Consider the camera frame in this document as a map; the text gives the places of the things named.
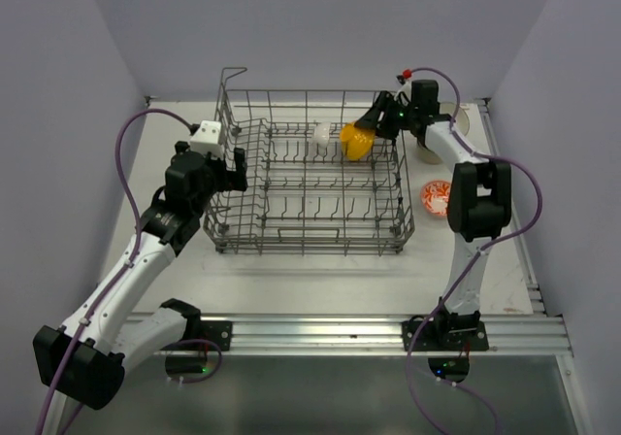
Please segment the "yellow ribbed bowl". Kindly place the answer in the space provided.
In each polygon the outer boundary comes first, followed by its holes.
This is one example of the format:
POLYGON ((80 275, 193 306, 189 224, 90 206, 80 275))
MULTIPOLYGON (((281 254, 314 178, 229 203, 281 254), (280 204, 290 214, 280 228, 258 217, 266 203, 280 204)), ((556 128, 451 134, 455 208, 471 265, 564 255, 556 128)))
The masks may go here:
POLYGON ((346 124, 340 132, 342 152, 350 161, 358 161, 367 155, 375 142, 375 132, 361 129, 353 123, 346 124))

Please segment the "small white bowl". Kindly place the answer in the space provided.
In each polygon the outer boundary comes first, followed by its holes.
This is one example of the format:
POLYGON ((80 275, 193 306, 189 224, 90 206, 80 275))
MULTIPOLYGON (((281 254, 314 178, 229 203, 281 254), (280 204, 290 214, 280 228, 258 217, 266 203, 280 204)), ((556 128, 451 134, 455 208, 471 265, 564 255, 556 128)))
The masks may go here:
POLYGON ((312 141, 322 150, 330 143, 331 125, 331 122, 320 122, 313 130, 312 141))

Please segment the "beige speckled bowl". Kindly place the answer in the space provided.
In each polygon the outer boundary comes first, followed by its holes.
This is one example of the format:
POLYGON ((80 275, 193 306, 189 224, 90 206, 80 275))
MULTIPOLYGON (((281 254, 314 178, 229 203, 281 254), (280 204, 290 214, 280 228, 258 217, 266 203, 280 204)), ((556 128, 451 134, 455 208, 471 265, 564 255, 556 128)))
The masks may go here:
POLYGON ((442 164, 442 160, 433 152, 426 149, 420 143, 416 145, 417 157, 426 164, 439 165, 442 164))

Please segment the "teal and white bowl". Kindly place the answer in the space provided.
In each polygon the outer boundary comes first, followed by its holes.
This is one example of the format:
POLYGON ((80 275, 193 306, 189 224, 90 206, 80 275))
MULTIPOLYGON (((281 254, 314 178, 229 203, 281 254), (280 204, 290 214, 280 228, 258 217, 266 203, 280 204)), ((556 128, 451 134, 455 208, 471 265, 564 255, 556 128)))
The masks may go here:
MULTIPOLYGON (((455 112, 455 107, 456 105, 454 103, 440 102, 440 113, 442 115, 452 116, 455 112)), ((459 109, 457 111, 454 127, 458 129, 459 132, 464 136, 467 136, 470 131, 470 120, 462 106, 459 106, 459 109)))

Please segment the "white bowl orange pattern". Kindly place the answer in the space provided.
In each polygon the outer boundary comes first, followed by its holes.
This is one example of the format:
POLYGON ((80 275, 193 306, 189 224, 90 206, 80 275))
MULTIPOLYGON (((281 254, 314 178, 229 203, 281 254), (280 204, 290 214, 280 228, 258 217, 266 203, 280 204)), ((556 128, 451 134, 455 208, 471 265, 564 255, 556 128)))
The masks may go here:
POLYGON ((419 192, 424 210, 431 216, 447 216, 451 183, 445 180, 433 180, 425 183, 419 192))

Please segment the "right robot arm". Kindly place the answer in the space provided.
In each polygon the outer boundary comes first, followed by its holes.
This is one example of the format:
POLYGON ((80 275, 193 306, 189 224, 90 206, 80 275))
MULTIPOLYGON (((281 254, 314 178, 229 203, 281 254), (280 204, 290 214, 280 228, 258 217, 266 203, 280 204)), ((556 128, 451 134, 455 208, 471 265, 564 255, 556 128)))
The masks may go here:
POLYGON ((441 112, 434 80, 398 78, 400 88, 382 91, 355 122, 379 138, 410 132, 452 173, 447 221, 455 235, 446 290, 425 318, 403 322, 408 351, 488 350, 480 313, 480 291, 486 252, 511 220, 511 170, 477 151, 456 128, 454 115, 441 112))

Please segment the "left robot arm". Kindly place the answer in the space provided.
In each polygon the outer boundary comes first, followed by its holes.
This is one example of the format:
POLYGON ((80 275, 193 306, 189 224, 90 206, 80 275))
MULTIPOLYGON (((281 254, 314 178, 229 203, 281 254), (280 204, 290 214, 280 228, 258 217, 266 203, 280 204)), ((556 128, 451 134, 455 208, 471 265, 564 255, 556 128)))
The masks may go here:
POLYGON ((245 151, 233 151, 235 167, 185 141, 165 171, 164 184, 140 215, 126 252, 84 301, 56 328, 44 325, 33 339, 41 381, 93 410, 107 406, 131 367, 172 344, 191 350, 204 341, 199 309, 165 301, 136 338, 120 335, 123 323, 153 281, 198 232, 212 198, 248 188, 245 151))

